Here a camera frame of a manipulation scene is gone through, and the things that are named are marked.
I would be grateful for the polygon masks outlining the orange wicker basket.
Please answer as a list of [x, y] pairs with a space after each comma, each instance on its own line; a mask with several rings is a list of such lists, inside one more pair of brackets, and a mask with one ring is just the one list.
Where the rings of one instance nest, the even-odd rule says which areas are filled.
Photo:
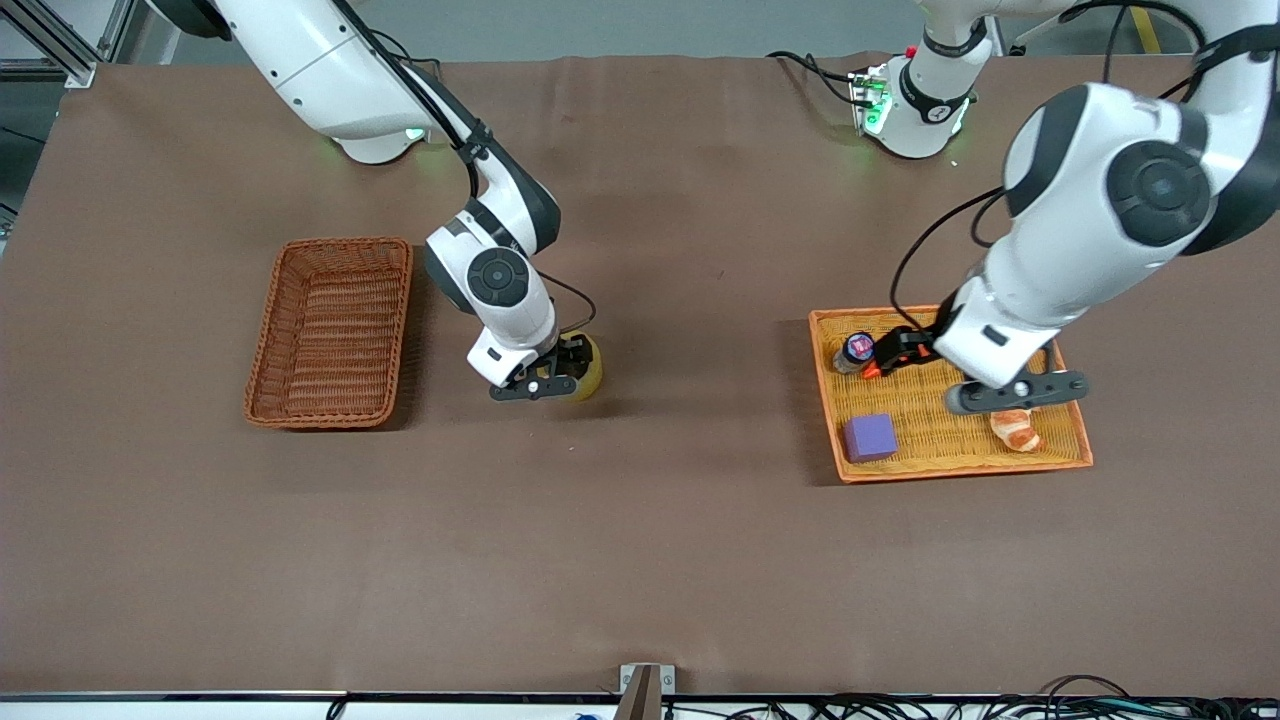
[[[1089, 468], [1094, 462], [1076, 402], [1041, 407], [1030, 424], [1042, 443], [1032, 452], [1010, 450], [984, 416], [959, 416], [945, 407], [945, 392], [961, 380], [947, 363], [910, 366], [886, 379], [863, 379], [833, 368], [846, 337], [865, 331], [882, 336], [902, 324], [892, 307], [815, 310], [808, 318], [818, 392], [838, 478], [846, 484], [950, 477], [1016, 474]], [[854, 462], [844, 430], [858, 416], [884, 414], [897, 451], [886, 459]]]

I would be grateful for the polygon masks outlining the metal base connector box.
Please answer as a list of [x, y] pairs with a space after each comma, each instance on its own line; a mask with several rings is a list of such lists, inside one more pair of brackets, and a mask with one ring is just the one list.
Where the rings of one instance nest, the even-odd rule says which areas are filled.
[[879, 138], [893, 108], [888, 64], [868, 67], [847, 74], [849, 99], [859, 135]]

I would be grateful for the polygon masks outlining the yellowish clear tape roll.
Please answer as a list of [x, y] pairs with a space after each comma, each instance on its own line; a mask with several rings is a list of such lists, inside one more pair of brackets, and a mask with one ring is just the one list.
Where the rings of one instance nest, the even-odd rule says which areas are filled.
[[593, 343], [594, 343], [593, 378], [590, 378], [588, 380], [588, 384], [585, 387], [576, 387], [575, 391], [568, 396], [570, 402], [576, 402], [576, 404], [585, 402], [591, 396], [594, 396], [594, 393], [598, 391], [598, 388], [600, 387], [600, 383], [603, 380], [604, 366], [603, 366], [602, 351], [600, 351], [598, 343], [595, 342], [595, 340], [593, 340], [589, 334], [586, 334], [586, 333], [584, 333], [581, 331], [573, 331], [573, 332], [562, 333], [561, 338], [563, 341], [564, 340], [591, 340]]

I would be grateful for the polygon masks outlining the aluminium frame profile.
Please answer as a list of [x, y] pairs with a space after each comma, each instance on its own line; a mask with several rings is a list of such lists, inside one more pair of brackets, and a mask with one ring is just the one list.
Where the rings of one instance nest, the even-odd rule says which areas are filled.
[[0, 79], [91, 85], [122, 55], [138, 0], [0, 0]]

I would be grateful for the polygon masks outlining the metal table edge bracket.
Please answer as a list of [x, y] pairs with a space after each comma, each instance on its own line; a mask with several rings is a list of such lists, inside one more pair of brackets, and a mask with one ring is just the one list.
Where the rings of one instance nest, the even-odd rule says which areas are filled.
[[613, 720], [675, 720], [671, 701], [675, 693], [673, 664], [623, 664]]

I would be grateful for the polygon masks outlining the brown wicker basket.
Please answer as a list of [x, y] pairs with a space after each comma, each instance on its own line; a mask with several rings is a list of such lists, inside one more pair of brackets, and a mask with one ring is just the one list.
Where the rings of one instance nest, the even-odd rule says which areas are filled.
[[243, 415], [282, 430], [367, 429], [394, 411], [413, 278], [398, 237], [285, 243], [271, 269]]

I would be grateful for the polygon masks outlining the purple cube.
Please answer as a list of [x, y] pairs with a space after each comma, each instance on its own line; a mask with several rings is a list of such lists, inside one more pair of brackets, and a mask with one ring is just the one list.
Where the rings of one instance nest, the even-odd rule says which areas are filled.
[[896, 455], [899, 437], [887, 413], [850, 418], [842, 428], [844, 454], [849, 462], [874, 462]]

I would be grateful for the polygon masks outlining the small bottle blue cap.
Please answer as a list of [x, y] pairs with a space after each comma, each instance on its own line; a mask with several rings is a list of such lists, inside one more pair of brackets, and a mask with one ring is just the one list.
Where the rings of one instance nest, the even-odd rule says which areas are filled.
[[876, 338], [864, 332], [846, 336], [832, 355], [832, 368], [844, 375], [860, 373], [876, 356]]

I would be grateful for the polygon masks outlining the brown table cover sheet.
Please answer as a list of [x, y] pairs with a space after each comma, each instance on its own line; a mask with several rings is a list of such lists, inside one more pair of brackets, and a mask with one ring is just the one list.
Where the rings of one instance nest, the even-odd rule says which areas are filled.
[[0, 689], [1280, 694], [1280, 218], [1071, 324], [1092, 468], [844, 486], [806, 316], [884, 302], [1018, 127], [1096, 77], [996, 61], [943, 158], [762, 59], [453, 65], [563, 208], [605, 378], [497, 404], [425, 275], [396, 419], [242, 415], [280, 246], [420, 243], [447, 147], [349, 161], [250, 67], [68, 94], [0, 259]]

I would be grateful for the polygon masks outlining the toy croissant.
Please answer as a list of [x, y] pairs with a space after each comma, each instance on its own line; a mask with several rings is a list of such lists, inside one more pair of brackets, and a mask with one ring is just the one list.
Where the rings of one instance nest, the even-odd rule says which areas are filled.
[[1032, 411], [1015, 407], [988, 415], [989, 428], [995, 436], [1011, 451], [1029, 454], [1037, 451], [1043, 441], [1032, 423]]

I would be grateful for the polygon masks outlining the grey metal stand leg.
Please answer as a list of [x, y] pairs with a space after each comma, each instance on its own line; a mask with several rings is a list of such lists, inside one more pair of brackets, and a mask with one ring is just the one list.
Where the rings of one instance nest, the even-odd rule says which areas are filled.
[[1039, 37], [1052, 32], [1053, 29], [1073, 22], [1079, 17], [1083, 10], [1076, 10], [1076, 6], [1085, 0], [1038, 0], [1039, 5], [1036, 8], [1036, 13], [1043, 14], [1044, 19], [1037, 26], [1030, 27], [1025, 32], [1018, 35], [1010, 42], [1006, 55], [1007, 56], [1024, 56], [1027, 54], [1028, 46]]

